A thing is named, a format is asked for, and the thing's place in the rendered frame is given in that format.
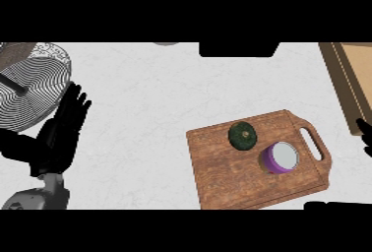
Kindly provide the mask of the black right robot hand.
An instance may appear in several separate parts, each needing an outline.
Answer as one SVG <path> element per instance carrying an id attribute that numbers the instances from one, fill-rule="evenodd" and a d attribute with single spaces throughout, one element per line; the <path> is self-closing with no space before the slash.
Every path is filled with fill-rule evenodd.
<path id="1" fill-rule="evenodd" d="M 361 141 L 366 145 L 364 153 L 367 156 L 372 157 L 372 125 L 368 125 L 367 122 L 361 118 L 355 120 L 355 123 L 361 131 Z"/>

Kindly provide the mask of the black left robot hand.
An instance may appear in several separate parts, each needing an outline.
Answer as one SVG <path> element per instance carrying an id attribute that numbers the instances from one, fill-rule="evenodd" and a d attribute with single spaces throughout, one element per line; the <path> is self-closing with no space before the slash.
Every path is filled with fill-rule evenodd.
<path id="1" fill-rule="evenodd" d="M 89 105 L 81 86 L 69 83 L 54 116 L 35 138 L 0 129 L 0 155 L 29 165 L 32 177 L 61 174 L 69 168 Z"/>

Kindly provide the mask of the cardboard box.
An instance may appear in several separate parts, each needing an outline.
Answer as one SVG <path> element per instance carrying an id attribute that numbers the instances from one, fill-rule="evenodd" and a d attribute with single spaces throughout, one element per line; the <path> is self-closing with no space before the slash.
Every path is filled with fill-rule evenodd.
<path id="1" fill-rule="evenodd" d="M 326 70 L 352 136 L 355 119 L 372 125 L 372 42 L 320 42 Z"/>

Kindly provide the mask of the purple can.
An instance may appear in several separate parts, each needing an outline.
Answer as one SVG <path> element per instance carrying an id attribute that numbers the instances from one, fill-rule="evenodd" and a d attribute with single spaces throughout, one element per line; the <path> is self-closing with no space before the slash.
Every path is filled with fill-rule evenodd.
<path id="1" fill-rule="evenodd" d="M 289 143 L 275 142 L 262 150 L 261 160 L 268 173 L 283 174 L 295 170 L 299 154 Z"/>

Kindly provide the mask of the brown wooden cutting board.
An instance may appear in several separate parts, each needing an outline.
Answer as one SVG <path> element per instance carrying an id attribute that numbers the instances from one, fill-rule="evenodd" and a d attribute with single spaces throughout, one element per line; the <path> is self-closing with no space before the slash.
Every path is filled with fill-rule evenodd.
<path id="1" fill-rule="evenodd" d="M 228 122 L 185 133 L 200 208 L 259 209 L 327 188 L 330 155 L 312 124 L 283 109 L 243 119 L 256 144 L 237 150 L 228 141 Z M 286 174 L 259 167 L 259 155 L 275 142 L 289 143 L 299 163 Z"/>

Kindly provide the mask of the dark green round vegetable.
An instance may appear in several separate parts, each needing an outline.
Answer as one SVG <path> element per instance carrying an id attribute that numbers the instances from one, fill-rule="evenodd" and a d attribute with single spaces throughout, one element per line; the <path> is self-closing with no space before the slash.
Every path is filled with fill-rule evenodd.
<path id="1" fill-rule="evenodd" d="M 256 134 L 252 126 L 243 122 L 236 122 L 228 129 L 228 140 L 231 146 L 239 151 L 249 151 L 256 143 Z"/>

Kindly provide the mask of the black appliance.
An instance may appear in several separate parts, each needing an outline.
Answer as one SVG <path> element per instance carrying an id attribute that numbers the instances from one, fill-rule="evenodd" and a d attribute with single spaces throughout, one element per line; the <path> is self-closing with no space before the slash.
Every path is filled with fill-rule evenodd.
<path id="1" fill-rule="evenodd" d="M 271 57 L 277 42 L 200 42 L 202 57 Z"/>

